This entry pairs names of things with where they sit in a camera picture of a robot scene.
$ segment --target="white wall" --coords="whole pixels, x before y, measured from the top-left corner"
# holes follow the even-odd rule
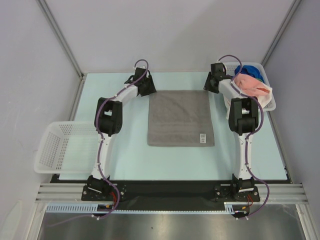
[[[35,0],[0,2],[0,230],[16,201],[21,240],[44,176],[33,170],[46,126],[67,120],[79,78]]]
[[[266,66],[293,180],[320,226],[320,1],[302,2]]]
[[[261,62],[293,0],[47,0],[84,73],[208,71]]]

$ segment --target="gray towel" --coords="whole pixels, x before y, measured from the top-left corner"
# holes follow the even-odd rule
[[[214,146],[208,92],[166,90],[151,94],[147,143],[158,147]]]

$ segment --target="metal floor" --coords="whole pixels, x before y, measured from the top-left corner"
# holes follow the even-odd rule
[[[38,240],[305,240],[295,205],[267,205],[249,220],[215,214],[111,214],[79,218],[46,213]]]

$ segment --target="pink cloth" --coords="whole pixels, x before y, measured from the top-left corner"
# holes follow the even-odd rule
[[[270,94],[270,90],[261,81],[252,76],[239,73],[234,82],[246,95],[258,97]]]

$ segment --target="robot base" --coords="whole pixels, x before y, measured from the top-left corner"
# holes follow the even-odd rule
[[[253,202],[260,202],[258,188],[255,186],[252,191],[235,192],[233,193],[231,186],[216,185],[214,186],[214,200],[221,202],[241,202],[247,203],[248,196],[252,198]]]
[[[125,185],[117,185],[117,188],[120,192],[120,201],[123,201],[126,193]],[[91,201],[91,202],[106,202],[113,201],[113,197],[110,195],[113,192],[117,196],[115,189],[110,186],[103,179],[96,179],[92,175],[86,181],[81,195],[82,201]]]

